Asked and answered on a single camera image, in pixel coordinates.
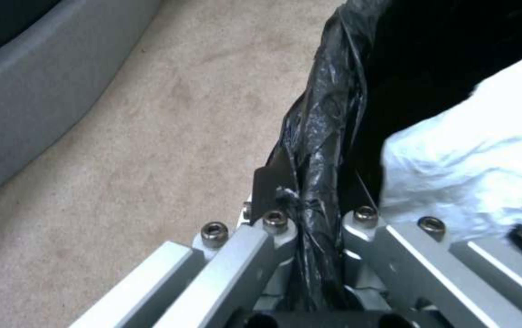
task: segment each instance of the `beige carpet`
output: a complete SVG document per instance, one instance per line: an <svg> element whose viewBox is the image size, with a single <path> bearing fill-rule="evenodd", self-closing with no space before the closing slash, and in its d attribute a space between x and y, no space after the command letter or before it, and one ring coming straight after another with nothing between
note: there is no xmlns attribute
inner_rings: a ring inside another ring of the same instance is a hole
<svg viewBox="0 0 522 328"><path fill-rule="evenodd" d="M89 114L0 188L0 327L66 326L233 225L342 0L164 0Z"/></svg>

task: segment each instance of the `white towel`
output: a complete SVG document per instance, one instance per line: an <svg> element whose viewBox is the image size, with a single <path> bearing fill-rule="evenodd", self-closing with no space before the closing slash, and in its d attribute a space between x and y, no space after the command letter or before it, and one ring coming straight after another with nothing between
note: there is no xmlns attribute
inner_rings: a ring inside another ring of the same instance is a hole
<svg viewBox="0 0 522 328"><path fill-rule="evenodd" d="M453 241L522 223L522 60L473 95L386 139L380 214L442 219Z"/></svg>

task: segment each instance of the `silver metal bar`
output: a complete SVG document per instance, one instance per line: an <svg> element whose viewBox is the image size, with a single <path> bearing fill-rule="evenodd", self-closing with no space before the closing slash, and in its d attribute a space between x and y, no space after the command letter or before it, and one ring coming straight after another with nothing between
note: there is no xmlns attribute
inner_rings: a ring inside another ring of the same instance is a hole
<svg viewBox="0 0 522 328"><path fill-rule="evenodd" d="M522 254L498 239L462 241L451 253L522 310Z"/></svg>
<svg viewBox="0 0 522 328"><path fill-rule="evenodd" d="M344 247L378 274L403 307L431 301L457 327L522 327L522 312L415 224L387 225L374 240L346 215Z"/></svg>
<svg viewBox="0 0 522 328"><path fill-rule="evenodd" d="M167 241L71 327L151 326L204 265L201 251Z"/></svg>
<svg viewBox="0 0 522 328"><path fill-rule="evenodd" d="M277 266L273 238L242 225L168 308L155 327L222 327L252 309Z"/></svg>

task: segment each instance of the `black plastic bag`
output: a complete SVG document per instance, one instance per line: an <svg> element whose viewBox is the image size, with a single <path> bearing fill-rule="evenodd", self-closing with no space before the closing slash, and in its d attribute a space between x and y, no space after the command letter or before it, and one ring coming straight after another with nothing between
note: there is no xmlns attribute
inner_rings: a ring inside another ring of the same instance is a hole
<svg viewBox="0 0 522 328"><path fill-rule="evenodd" d="M306 90L253 183L253 220L271 207L269 191L299 228L287 308L348 308L340 218L361 205L350 192L355 172L378 199L384 139L520 59L522 0L349 0L336 10Z"/></svg>

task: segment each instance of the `bolt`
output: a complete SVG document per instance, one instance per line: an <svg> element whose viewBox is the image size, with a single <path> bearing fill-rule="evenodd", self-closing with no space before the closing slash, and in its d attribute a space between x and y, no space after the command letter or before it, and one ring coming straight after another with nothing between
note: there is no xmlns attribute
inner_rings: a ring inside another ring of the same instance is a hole
<svg viewBox="0 0 522 328"><path fill-rule="evenodd" d="M270 210L263 214L263 229L271 235L279 235L287 230L287 215L281 210Z"/></svg>
<svg viewBox="0 0 522 328"><path fill-rule="evenodd" d="M423 216L419 219L417 225L436 241L441 241L445 235L445 224L442 220L433 216Z"/></svg>
<svg viewBox="0 0 522 328"><path fill-rule="evenodd" d="M378 214L370 206L361 206L355 210L354 220L365 228L374 228L378 223Z"/></svg>
<svg viewBox="0 0 522 328"><path fill-rule="evenodd" d="M247 221L251 220L251 202L246 201L243 203L243 218Z"/></svg>
<svg viewBox="0 0 522 328"><path fill-rule="evenodd" d="M228 229L223 222L209 222L200 229L202 243L209 248L219 248L228 240Z"/></svg>

